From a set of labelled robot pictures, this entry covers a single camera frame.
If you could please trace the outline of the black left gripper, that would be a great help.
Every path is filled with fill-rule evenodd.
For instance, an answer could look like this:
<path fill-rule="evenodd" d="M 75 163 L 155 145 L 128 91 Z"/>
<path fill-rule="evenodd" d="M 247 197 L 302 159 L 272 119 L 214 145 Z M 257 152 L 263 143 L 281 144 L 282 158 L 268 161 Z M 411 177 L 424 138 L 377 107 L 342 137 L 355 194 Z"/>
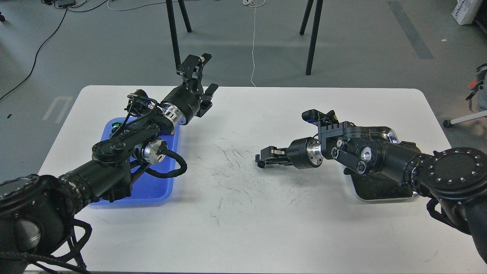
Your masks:
<path fill-rule="evenodd" d="M 161 101 L 162 115 L 173 125 L 187 125 L 193 117 L 201 118 L 212 107 L 212 98 L 219 85 L 212 83 L 205 90 L 201 85 L 202 70 L 211 58 L 208 53 L 202 56 L 190 54 L 176 66 L 176 73 L 184 84 L 174 88 Z"/>

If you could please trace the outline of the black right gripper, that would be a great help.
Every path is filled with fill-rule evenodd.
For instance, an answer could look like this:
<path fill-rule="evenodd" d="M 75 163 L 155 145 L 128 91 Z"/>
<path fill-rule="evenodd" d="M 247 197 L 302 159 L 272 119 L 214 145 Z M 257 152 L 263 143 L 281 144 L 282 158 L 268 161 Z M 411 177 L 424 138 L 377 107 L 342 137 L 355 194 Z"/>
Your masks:
<path fill-rule="evenodd" d="M 321 144 L 318 139 L 313 137 L 296 139 L 291 142 L 288 148 L 265 147 L 257 156 L 256 163 L 264 161 L 266 165 L 292 165 L 297 169 L 317 168 L 323 163 L 324 159 L 321 153 Z"/>

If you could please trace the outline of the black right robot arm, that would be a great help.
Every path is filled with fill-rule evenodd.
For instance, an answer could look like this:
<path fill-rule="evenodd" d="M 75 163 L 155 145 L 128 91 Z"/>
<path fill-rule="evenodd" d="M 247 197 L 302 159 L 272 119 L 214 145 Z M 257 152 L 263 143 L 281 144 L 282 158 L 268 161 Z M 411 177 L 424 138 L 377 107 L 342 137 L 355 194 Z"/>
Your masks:
<path fill-rule="evenodd" d="M 352 173 L 382 174 L 400 186 L 429 197 L 430 215 L 472 236 L 486 260 L 486 154 L 460 147 L 422 153 L 412 142 L 377 138 L 372 127 L 335 119 L 307 119 L 318 137 L 294 140 L 286 148 L 269 146 L 255 156 L 260 168 L 270 164 L 316 168 L 324 159 L 336 160 Z"/>

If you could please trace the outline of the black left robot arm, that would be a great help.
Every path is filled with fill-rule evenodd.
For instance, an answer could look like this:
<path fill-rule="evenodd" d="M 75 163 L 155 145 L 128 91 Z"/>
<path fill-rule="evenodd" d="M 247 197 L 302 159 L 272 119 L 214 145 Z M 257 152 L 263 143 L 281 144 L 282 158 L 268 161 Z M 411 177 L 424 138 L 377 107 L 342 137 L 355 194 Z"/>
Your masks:
<path fill-rule="evenodd" d="M 162 100 L 137 89 L 127 98 L 127 116 L 115 132 L 92 147 L 92 159 L 59 177 L 31 174 L 1 183 L 1 273 L 21 274 L 41 263 L 86 274 L 81 249 L 92 234 L 75 215 L 99 199 L 113 202 L 132 194 L 147 173 L 159 179 L 184 174 L 184 158 L 168 148 L 162 135 L 175 132 L 212 107 L 218 85 L 202 87 L 202 70 L 211 54 L 190 54 L 177 66 L 183 83 Z"/>

